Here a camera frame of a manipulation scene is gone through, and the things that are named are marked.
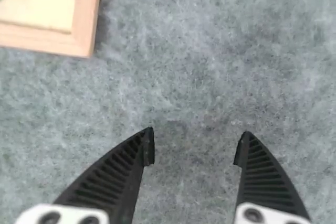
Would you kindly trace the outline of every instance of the carpet floor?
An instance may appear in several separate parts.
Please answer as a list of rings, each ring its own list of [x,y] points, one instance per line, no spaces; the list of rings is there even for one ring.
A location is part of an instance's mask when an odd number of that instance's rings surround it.
[[[336,0],[101,0],[89,60],[1,48],[2,224],[149,125],[133,223],[231,223],[244,130],[333,223],[335,52]]]

